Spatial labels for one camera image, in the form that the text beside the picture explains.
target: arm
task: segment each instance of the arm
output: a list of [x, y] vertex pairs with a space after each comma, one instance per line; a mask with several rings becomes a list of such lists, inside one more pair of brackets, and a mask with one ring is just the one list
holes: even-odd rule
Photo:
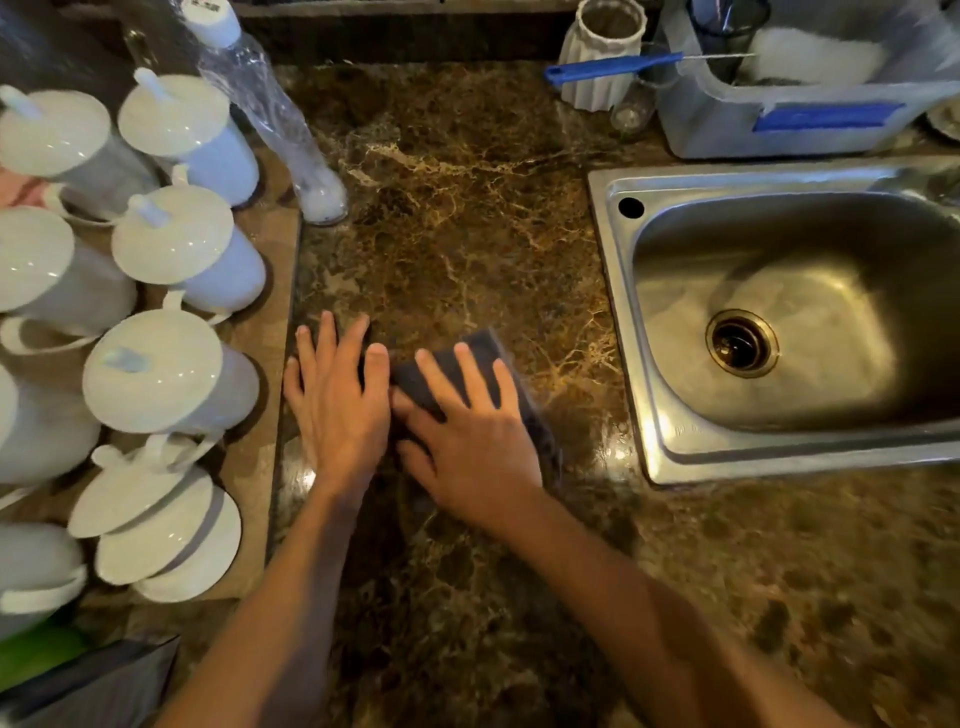
[[309, 329], [298, 330], [300, 358], [287, 363], [284, 395], [317, 472], [313, 490], [263, 580], [159, 728], [315, 724], [350, 535], [390, 425], [383, 345], [367, 349], [364, 391], [357, 378], [367, 324], [366, 317], [354, 323], [338, 345], [325, 312], [315, 350]]
[[398, 391], [395, 413], [427, 445], [404, 467], [441, 507], [506, 543], [549, 584], [656, 726], [842, 728], [820, 698], [746, 645], [714, 631], [680, 595], [589, 533], [541, 487], [540, 466], [503, 362], [494, 409], [467, 345], [455, 347], [470, 406], [428, 352], [417, 361], [441, 425]]

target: stainless steel sink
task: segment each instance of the stainless steel sink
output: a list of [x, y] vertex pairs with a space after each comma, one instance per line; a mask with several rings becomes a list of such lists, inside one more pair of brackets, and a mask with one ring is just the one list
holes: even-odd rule
[[659, 484], [960, 457], [957, 158], [593, 172]]

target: translucent storage box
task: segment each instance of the translucent storage box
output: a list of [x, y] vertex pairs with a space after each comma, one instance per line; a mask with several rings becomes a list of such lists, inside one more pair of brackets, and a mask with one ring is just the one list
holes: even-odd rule
[[[660, 122], [685, 159], [865, 152], [936, 104], [960, 95], [960, 37], [934, 0], [771, 0], [766, 27], [881, 43], [868, 84], [731, 85], [707, 61], [664, 67]], [[702, 53], [684, 0], [664, 4], [657, 38]]]

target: white sponge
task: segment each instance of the white sponge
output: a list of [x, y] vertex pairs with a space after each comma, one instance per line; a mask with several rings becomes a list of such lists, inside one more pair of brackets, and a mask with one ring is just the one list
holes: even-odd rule
[[796, 28], [760, 28], [750, 43], [742, 82], [783, 79], [801, 84], [860, 85], [886, 62], [886, 51], [869, 40], [837, 40]]

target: green object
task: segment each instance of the green object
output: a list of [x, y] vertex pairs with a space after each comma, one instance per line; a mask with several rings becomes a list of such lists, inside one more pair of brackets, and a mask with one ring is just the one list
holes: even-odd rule
[[80, 657], [89, 647], [70, 627], [42, 622], [0, 643], [0, 692]]

